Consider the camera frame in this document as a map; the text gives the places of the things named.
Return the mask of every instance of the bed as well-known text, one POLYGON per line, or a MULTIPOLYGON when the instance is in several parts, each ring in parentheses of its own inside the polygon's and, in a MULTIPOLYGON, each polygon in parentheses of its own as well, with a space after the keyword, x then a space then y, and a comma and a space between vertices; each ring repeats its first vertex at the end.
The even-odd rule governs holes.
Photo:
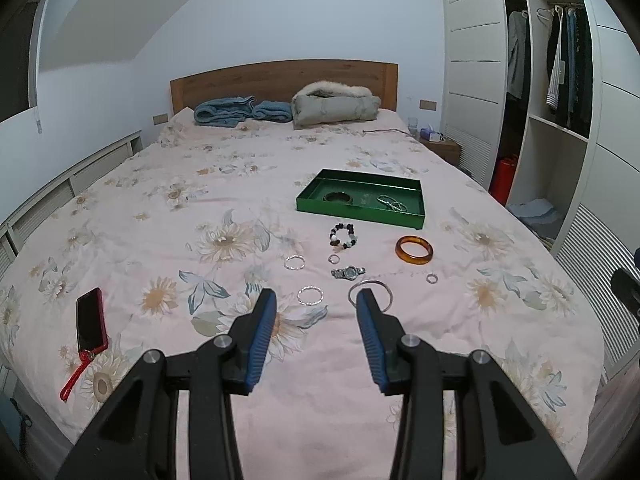
MULTIPOLYGON (((392 289, 389 311, 438 350, 485 348, 529 401, 575 469, 587 439, 604 346, 585 297, 537 238, 468 176, 406 134, 395 113, 397 66, 296 60, 216 70, 171 82, 176 114, 155 144, 52 214, 0 282, 0 344, 31 396, 72 441, 142 352, 197 348, 252 308, 264 286, 278 315, 262 380, 234 398, 247 478, 386 478, 401 399, 373 382, 352 285, 327 258, 341 219, 297 212, 295 197, 322 168, 419 179, 423 229, 353 221, 358 243, 339 267, 392 289), (293 130, 193 123, 209 98, 286 100, 333 79, 382 99, 375 121, 293 130), (396 240, 418 234, 433 260, 412 266, 396 240), (305 268, 287 270, 301 254, 305 268), (438 277, 429 283, 427 274, 438 277), (324 301, 302 306, 315 285, 324 301), (78 364, 75 302, 99 286, 110 348, 59 392, 78 364)), ((373 288, 386 304, 382 288, 373 288)), ((454 477, 452 397, 445 395, 446 478, 454 477)), ((186 396, 178 416, 178 477, 187 478, 186 396)))

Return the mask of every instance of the beaded bracelet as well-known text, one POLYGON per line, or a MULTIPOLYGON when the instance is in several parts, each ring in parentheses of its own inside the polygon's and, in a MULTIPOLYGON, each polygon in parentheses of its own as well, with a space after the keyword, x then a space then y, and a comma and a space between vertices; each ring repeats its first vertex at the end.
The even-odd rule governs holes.
POLYGON ((342 244, 342 247, 344 249, 348 249, 350 247, 353 247, 356 244, 356 240, 358 240, 358 237, 353 233, 353 224, 343 224, 343 223, 339 223, 336 224, 335 227, 333 229, 331 229, 331 234, 329 234, 329 244, 332 246, 338 246, 340 244, 342 244), (338 237, 337 237, 337 232, 340 229, 347 229, 347 232, 349 234, 349 243, 342 243, 338 237))

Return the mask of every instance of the white wardrobe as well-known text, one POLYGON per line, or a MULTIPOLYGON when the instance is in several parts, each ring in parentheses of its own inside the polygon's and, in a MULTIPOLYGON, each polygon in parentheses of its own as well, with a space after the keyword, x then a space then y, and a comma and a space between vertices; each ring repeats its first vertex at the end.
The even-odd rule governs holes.
POLYGON ((619 267, 640 280, 632 257, 640 247, 640 55, 605 0, 444 0, 444 7, 441 131, 462 145, 460 166, 485 189, 498 151, 516 146, 508 205, 545 198, 564 217, 550 251, 600 319, 610 378, 640 351, 638 323, 609 286, 619 267), (588 16, 593 58, 588 135, 556 124, 545 102, 551 20, 538 14, 550 16, 546 10, 555 4, 573 4, 588 16), (528 12, 530 35, 529 98, 519 133, 507 128, 507 121, 503 128, 507 11, 514 6, 528 12))

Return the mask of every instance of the wristwatch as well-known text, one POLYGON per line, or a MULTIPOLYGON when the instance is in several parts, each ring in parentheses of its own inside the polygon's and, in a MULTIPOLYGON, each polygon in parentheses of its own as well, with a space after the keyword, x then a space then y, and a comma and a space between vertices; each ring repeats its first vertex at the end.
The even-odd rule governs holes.
POLYGON ((334 269, 331 275, 338 280, 355 280, 359 275, 366 272, 364 267, 349 266, 346 269, 334 269))

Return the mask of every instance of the metal screw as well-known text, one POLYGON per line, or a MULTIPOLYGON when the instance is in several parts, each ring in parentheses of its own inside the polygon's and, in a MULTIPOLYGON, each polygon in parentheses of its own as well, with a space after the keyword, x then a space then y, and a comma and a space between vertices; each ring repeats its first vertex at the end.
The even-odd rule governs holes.
POLYGON ((400 341, 404 346, 408 346, 409 348, 414 348, 420 344, 420 338, 415 334, 404 334, 400 341))
POLYGON ((148 352, 145 352, 142 357, 145 360, 145 363, 152 365, 160 360, 160 352, 158 350, 149 350, 148 352))
POLYGON ((491 360, 491 358, 489 357, 489 354, 484 350, 476 350, 473 353, 472 357, 474 361, 479 365, 485 365, 491 360))
POLYGON ((218 348, 229 348, 233 341, 234 340, 232 339, 231 336, 227 334, 222 334, 222 335, 216 336, 216 338, 213 340, 213 344, 218 348))

